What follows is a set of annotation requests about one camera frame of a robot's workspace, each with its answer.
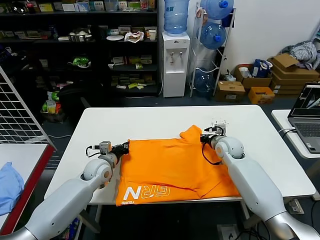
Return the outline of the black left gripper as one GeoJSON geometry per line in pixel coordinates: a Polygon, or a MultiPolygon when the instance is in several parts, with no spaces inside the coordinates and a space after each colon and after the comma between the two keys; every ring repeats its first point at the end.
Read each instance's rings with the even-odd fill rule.
{"type": "Polygon", "coordinates": [[[122,144],[117,144],[111,148],[111,152],[117,157],[122,157],[123,155],[127,155],[129,153],[129,145],[129,141],[122,144]]]}

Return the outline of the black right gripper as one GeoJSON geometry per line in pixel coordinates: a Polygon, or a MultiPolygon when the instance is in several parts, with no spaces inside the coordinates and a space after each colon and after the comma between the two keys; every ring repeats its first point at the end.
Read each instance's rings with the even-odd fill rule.
{"type": "Polygon", "coordinates": [[[201,134],[200,135],[200,142],[202,144],[210,144],[212,138],[216,137],[216,134],[201,134]]]}

